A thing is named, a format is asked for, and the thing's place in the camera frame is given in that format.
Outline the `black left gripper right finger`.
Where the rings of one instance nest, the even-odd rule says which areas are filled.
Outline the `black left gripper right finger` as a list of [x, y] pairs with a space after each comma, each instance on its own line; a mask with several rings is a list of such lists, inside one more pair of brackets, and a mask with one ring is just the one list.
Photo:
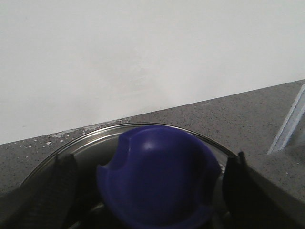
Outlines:
[[227, 159], [223, 198], [234, 229], [301, 229], [250, 177], [244, 154]]

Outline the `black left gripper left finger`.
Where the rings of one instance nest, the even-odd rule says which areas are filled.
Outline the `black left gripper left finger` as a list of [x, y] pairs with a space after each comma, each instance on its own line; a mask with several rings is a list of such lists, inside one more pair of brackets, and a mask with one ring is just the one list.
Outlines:
[[74, 156], [56, 158], [47, 174], [0, 197], [0, 227], [60, 229], [73, 204], [77, 181]]

